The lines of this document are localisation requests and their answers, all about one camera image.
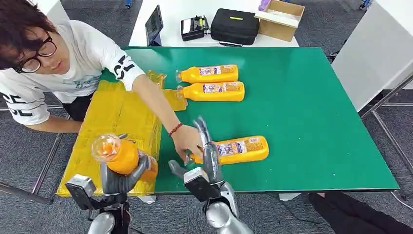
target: robotic arm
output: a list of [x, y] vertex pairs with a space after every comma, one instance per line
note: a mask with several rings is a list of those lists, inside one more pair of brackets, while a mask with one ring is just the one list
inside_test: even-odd
[[203, 165], [187, 171], [175, 160], [169, 161], [172, 172], [184, 180], [185, 187], [201, 202], [206, 201], [204, 212], [207, 222], [218, 234], [253, 234], [238, 217], [235, 193], [224, 181], [219, 154], [211, 141], [207, 125], [202, 118], [194, 121], [203, 144]]
[[[148, 167], [147, 155], [139, 155], [138, 166], [127, 176], [120, 175], [101, 163], [100, 177], [104, 198], [97, 201], [92, 198], [95, 185], [89, 177], [73, 176], [67, 183], [67, 189], [82, 210], [89, 210], [88, 219], [92, 221], [88, 234], [128, 234], [131, 215], [126, 193], [132, 190]], [[99, 210], [99, 215], [91, 219], [91, 211]]]

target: black-framed glasses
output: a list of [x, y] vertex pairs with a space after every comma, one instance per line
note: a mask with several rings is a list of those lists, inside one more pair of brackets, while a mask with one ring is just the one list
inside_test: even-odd
[[17, 73], [33, 73], [36, 72], [40, 66], [41, 62], [38, 59], [40, 57], [49, 57], [56, 52], [56, 45], [50, 37], [50, 34], [46, 31], [47, 39], [43, 42], [42, 46], [36, 51], [36, 54], [33, 57], [26, 59], [22, 62], [18, 68], [15, 68]]

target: orange juice bottle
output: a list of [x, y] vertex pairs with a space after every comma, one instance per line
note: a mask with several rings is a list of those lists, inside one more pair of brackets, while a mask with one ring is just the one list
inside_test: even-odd
[[[267, 158], [269, 148], [263, 136], [244, 137], [215, 143], [218, 148], [220, 164], [258, 161]], [[195, 163], [202, 159], [190, 154]]]
[[188, 83], [231, 82], [238, 80], [237, 65], [212, 67], [190, 67], [185, 71], [176, 70], [176, 79]]
[[242, 101], [245, 95], [244, 83], [195, 83], [187, 87], [178, 86], [184, 98], [193, 101]]
[[[102, 134], [92, 144], [92, 155], [100, 162], [106, 162], [108, 167], [119, 174], [130, 174], [139, 164], [139, 151], [135, 144], [126, 139], [119, 139], [111, 133]], [[158, 173], [156, 160], [148, 156], [149, 163], [140, 180], [153, 180]]]

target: red bracelet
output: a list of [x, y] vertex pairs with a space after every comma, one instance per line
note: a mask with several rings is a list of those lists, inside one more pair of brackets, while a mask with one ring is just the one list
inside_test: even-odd
[[176, 127], [174, 127], [173, 129], [172, 129], [172, 131], [170, 132], [170, 133], [168, 133], [168, 136], [170, 137], [172, 134], [174, 134], [177, 130], [178, 130], [178, 128], [180, 128], [182, 125], [184, 125], [183, 123], [180, 123], [180, 124], [178, 124]]

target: black case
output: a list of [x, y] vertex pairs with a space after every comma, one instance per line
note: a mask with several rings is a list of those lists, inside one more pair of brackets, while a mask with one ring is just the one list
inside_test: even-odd
[[220, 8], [211, 24], [211, 37], [222, 42], [252, 45], [259, 21], [254, 13]]

